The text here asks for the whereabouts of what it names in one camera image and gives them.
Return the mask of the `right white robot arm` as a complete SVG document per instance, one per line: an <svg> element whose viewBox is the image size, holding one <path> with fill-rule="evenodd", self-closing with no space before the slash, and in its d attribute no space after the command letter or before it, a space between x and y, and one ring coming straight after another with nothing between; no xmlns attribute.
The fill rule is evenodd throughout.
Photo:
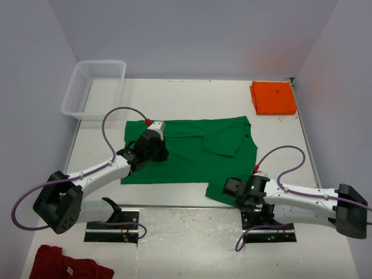
<svg viewBox="0 0 372 279"><path fill-rule="evenodd" d="M279 185L274 179L251 175L246 181L228 178L222 193L248 221L246 228L284 227L294 223L336 229L346 237L367 237L367 201L350 185L337 189Z"/></svg>

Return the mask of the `green t-shirt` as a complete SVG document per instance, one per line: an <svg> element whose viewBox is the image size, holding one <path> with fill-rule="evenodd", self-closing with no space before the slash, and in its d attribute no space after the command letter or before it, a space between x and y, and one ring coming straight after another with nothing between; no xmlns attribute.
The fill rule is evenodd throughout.
<svg viewBox="0 0 372 279"><path fill-rule="evenodd" d="M226 179L248 179L256 163L257 146L247 117L214 120L168 120L164 139L169 156L149 162L122 184L207 183L206 197L234 205L223 195Z"/></svg>

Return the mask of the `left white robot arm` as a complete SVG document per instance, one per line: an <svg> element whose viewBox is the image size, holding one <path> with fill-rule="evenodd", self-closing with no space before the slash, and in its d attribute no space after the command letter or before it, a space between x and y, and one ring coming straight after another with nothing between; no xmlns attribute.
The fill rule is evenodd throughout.
<svg viewBox="0 0 372 279"><path fill-rule="evenodd" d="M88 201L88 195L107 184L142 170L148 162L164 162L169 153L163 131L147 128L135 141L117 151L114 159L80 173L53 173L33 204L33 210L56 233L76 223L97 223L107 228L132 225L121 217L121 207L110 198Z"/></svg>

